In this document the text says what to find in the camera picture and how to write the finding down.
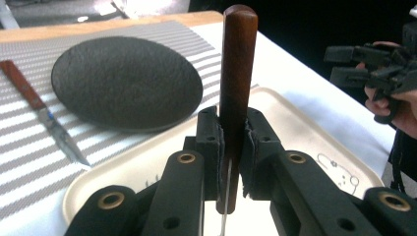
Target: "small knife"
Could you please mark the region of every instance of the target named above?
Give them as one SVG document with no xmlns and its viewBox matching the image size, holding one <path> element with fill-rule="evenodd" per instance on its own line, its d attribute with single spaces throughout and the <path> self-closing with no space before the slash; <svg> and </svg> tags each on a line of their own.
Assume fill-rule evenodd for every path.
<svg viewBox="0 0 417 236">
<path fill-rule="evenodd" d="M 22 96 L 28 101 L 31 108 L 37 113 L 38 120 L 54 138 L 56 145 L 61 148 L 71 161 L 80 163 L 85 170 L 91 169 L 89 162 L 83 156 L 76 143 L 71 139 L 71 136 L 57 122 L 45 103 L 43 103 L 39 95 L 31 87 L 25 76 L 13 61 L 1 61 L 0 68 L 16 89 L 18 89 Z"/>
</svg>

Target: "white tablecloth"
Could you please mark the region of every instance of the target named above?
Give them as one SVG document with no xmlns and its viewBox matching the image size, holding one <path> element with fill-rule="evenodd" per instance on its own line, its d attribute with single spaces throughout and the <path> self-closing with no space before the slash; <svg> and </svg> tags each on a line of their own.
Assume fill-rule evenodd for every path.
<svg viewBox="0 0 417 236">
<path fill-rule="evenodd" d="M 221 51 L 222 24 L 192 30 Z M 382 176 L 394 130 L 377 124 L 361 104 L 260 33 L 253 84 L 279 92 Z M 63 235 L 67 228 L 61 211 L 64 194 L 65 190 L 59 191 L 6 218 L 0 222 L 0 234 Z"/>
</svg>

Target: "table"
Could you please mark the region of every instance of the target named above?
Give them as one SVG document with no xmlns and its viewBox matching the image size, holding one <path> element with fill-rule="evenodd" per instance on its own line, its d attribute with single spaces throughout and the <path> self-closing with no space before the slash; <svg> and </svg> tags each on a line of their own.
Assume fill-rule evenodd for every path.
<svg viewBox="0 0 417 236">
<path fill-rule="evenodd" d="M 2 30 L 0 42 L 45 39 L 172 20 L 190 27 L 221 51 L 222 16 L 216 12 Z M 373 115 L 361 104 L 332 86 L 261 33 L 258 33 L 257 38 L 253 82 L 279 92 L 382 176 L 393 141 L 393 129 L 374 122 Z M 20 212 L 20 219 L 10 217 L 0 221 L 0 231 L 11 235 L 62 235 L 66 229 L 60 208 L 64 193 L 65 190 L 60 191 L 31 206 L 30 209 L 23 210 L 25 212 Z M 23 219 L 25 214 L 34 213 L 36 218 L 32 216 L 29 221 Z"/>
</svg>

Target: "wooden surface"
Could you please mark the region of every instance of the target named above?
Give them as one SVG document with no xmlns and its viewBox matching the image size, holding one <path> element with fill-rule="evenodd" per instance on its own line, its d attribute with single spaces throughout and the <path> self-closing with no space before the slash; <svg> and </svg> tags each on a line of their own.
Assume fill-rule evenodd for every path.
<svg viewBox="0 0 417 236">
<path fill-rule="evenodd" d="M 177 21 L 187 27 L 194 27 L 211 23 L 220 23 L 223 21 L 223 16 L 215 11 L 206 11 L 197 13 L 145 17 L 137 20 L 128 19 L 106 22 L 80 23 L 63 26 L 48 26 L 7 30 L 3 29 L 0 30 L 0 42 L 45 39 L 50 37 L 90 33 L 101 30 L 110 30 L 133 25 L 160 23 L 166 21 Z"/>
</svg>

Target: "knife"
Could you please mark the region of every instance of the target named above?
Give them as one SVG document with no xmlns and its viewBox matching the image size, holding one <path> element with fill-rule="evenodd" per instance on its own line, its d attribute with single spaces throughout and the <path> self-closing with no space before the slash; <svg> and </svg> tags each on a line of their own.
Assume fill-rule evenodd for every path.
<svg viewBox="0 0 417 236">
<path fill-rule="evenodd" d="M 31 108 L 37 113 L 38 120 L 53 137 L 56 145 L 61 148 L 72 162 L 80 163 L 85 170 L 91 169 L 89 162 L 83 156 L 71 136 L 57 122 L 15 63 L 11 60 L 1 61 L 0 68 L 16 89 L 18 89 L 22 96 L 28 101 Z"/>
<path fill-rule="evenodd" d="M 248 113 L 258 16 L 244 5 L 231 6 L 223 15 L 219 123 L 225 145 L 224 157 L 220 160 L 220 198 L 216 208 L 226 215 L 232 213 L 236 205 L 238 166 Z"/>
</svg>

